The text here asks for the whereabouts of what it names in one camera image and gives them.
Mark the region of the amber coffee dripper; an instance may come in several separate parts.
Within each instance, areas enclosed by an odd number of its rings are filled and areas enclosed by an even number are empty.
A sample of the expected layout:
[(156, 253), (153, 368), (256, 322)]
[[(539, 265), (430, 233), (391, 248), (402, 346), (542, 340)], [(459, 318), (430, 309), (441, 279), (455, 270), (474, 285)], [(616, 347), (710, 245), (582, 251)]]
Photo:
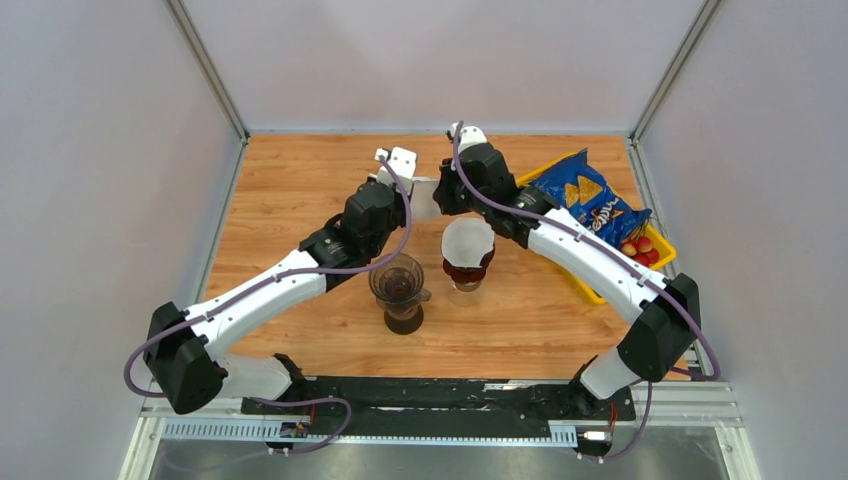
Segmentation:
[(449, 276), (449, 278), (453, 281), (455, 280), (476, 280), (480, 279), (481, 281), (485, 278), (487, 269), (495, 256), (495, 249), (492, 249), (488, 253), (486, 253), (482, 259), (481, 264), (476, 267), (458, 267), (451, 264), (446, 258), (442, 261), (443, 271)]

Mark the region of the grey smoky coffee dripper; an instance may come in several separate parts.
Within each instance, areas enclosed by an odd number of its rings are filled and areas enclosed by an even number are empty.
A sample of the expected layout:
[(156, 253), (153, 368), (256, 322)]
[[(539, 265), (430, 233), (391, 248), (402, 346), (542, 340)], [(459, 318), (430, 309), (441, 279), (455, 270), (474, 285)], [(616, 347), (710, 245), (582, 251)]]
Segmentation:
[(400, 253), (384, 265), (372, 270), (368, 276), (369, 287), (377, 305), (392, 316), (404, 319), (417, 306), (428, 302), (432, 294), (424, 287), (425, 274), (420, 263), (412, 256)]

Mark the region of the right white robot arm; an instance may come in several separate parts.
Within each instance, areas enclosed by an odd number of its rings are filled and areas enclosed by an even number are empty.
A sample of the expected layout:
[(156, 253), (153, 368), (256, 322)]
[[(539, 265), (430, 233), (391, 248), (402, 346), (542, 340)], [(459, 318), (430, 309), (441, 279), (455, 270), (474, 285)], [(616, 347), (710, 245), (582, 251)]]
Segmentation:
[(571, 403), (596, 417), (611, 396), (639, 381), (658, 382), (701, 335), (698, 286), (669, 279), (615, 250), (534, 184), (519, 185), (489, 142), (461, 147), (439, 167), (433, 199), (444, 215), (474, 212), (494, 230), (571, 272), (599, 293), (630, 328), (619, 344), (576, 374)]

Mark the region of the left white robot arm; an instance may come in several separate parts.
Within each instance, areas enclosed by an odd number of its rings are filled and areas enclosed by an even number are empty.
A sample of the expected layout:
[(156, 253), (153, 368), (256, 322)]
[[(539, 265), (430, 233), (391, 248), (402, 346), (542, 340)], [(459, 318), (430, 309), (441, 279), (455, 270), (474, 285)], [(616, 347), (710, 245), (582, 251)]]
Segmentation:
[(383, 168), (347, 198), (344, 210), (262, 274), (181, 310), (157, 307), (139, 348), (177, 414), (193, 413), (231, 376), (224, 355), (238, 340), (288, 308), (323, 295), (384, 264), (385, 243), (398, 228), (411, 232), (414, 180)]

